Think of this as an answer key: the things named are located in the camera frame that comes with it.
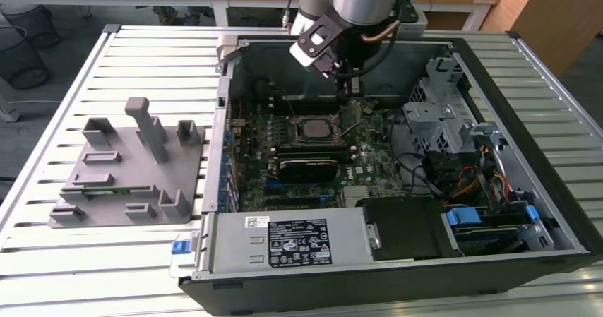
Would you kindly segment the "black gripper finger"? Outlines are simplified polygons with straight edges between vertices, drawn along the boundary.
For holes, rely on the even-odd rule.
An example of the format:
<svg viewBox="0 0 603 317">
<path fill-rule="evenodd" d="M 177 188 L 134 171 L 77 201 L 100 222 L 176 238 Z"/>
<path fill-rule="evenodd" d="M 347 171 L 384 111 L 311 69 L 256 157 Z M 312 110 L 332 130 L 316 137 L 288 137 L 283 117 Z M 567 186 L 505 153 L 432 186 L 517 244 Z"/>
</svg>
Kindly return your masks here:
<svg viewBox="0 0 603 317">
<path fill-rule="evenodd" d="M 364 83 L 360 77 L 339 78 L 336 80 L 336 95 L 339 99 L 364 96 Z"/>
</svg>

